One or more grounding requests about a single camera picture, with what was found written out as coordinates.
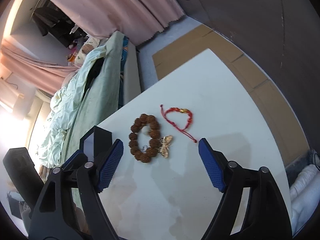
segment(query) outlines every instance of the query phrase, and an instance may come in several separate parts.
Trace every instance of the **metal screw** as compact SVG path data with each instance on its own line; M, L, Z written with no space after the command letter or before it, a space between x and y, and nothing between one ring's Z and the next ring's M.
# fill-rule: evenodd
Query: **metal screw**
M55 167L55 168L52 170L52 172L53 172L54 174L57 174L57 173L60 172L60 168L59 168L59 167Z
M228 163L228 166L229 166L230 168L235 168L237 165L238 165L238 164L237 164L236 162L234 162L234 161L230 161L230 162Z
M263 173L268 173L268 172L269 172L269 169L268 169L267 167L263 166L263 167L261 167L261 171L262 171Z
M84 167L85 168L91 168L93 166L93 162L87 162L87 163L85 163L85 165L84 165Z

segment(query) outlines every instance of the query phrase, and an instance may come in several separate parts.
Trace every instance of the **cardboard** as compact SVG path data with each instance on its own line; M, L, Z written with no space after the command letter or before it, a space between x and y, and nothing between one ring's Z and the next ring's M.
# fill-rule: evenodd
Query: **cardboard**
M207 48L230 69L259 108L284 165L305 155L309 145L304 132L278 88L240 49L205 25L198 26L152 56L158 79Z

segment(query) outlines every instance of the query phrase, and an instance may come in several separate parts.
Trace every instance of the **gold charm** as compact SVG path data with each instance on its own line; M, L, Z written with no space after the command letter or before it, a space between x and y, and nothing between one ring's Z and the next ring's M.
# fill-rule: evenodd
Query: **gold charm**
M180 113L183 113L183 114L186 114L186 113L189 112L189 110L188 110L188 109L185 109L185 108L182 108L182 109L179 109L179 112L180 112Z
M160 152L164 158L167 158L169 155L169 146L172 141L172 138L172 135L168 135L162 138Z

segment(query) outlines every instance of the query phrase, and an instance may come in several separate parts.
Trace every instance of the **blue gripper pad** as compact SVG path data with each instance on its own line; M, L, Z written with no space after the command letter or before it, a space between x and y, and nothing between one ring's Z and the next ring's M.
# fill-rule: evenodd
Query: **blue gripper pad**
M69 159L67 159L62 165L61 165L61 169L63 170L69 163L71 163L77 156L79 153L83 153L83 151L81 150L77 150L73 155L71 155L69 157Z
M223 170L212 154L212 148L208 142L202 138L199 141L198 149L199 155L202 159L205 169L207 170L212 185L219 189L220 192L223 192L226 188L226 184L223 181Z
M115 143L116 145L111 147L112 150L109 157L99 171L99 181L97 184L99 193L102 192L103 189L109 187L113 174L115 173L123 155L123 142L121 140L116 140Z

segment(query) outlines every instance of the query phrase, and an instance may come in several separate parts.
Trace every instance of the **white table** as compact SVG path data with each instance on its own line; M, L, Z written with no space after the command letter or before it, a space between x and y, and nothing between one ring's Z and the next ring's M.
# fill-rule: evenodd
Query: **white table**
M260 111L241 83L209 49L186 62L99 126L124 143L124 154L109 188L100 198L120 237L130 240L197 240L207 229L222 193L214 188L198 154L198 144L179 133L160 114L164 108L188 108L194 122L188 132L206 138L213 149L242 167L267 166L291 216L284 165ZM162 135L172 134L169 158L160 154L151 163L138 162L128 146L130 127L140 114L153 114ZM181 127L187 115L168 115ZM139 134L139 146L148 137ZM240 229L248 199L244 192L233 232Z

